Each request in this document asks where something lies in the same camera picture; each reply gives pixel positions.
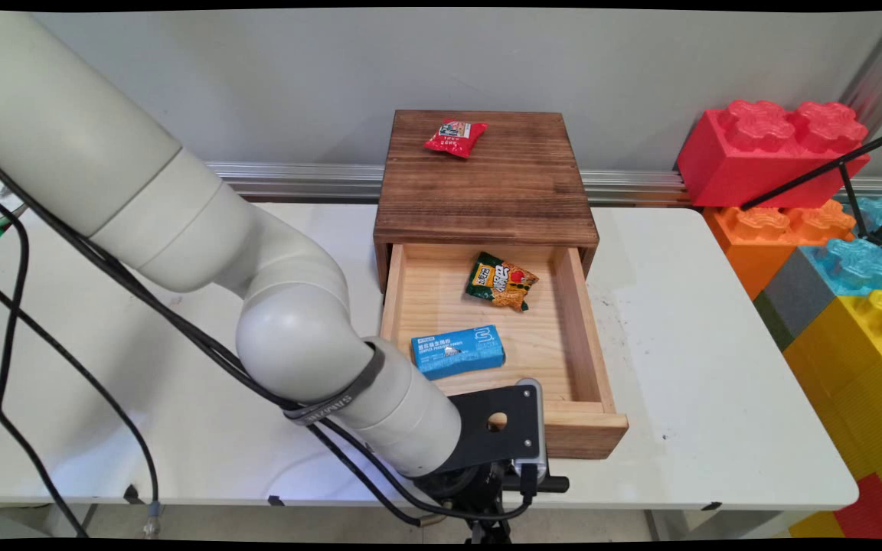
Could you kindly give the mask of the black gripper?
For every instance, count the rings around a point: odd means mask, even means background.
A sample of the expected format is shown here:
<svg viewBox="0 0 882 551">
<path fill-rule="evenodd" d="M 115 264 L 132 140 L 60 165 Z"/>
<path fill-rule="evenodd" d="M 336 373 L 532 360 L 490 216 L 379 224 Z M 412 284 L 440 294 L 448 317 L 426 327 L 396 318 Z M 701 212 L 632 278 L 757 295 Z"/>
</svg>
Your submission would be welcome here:
<svg viewBox="0 0 882 551">
<path fill-rule="evenodd" d="M 468 522 L 466 544 L 483 544 L 486 524 L 491 524 L 491 544 L 512 544 L 508 520 L 521 516 L 524 507 L 505 510 L 503 487 L 510 461 L 488 461 L 445 473 L 414 478 L 414 487 L 430 502 L 417 505 L 434 517 L 455 517 Z"/>
</svg>

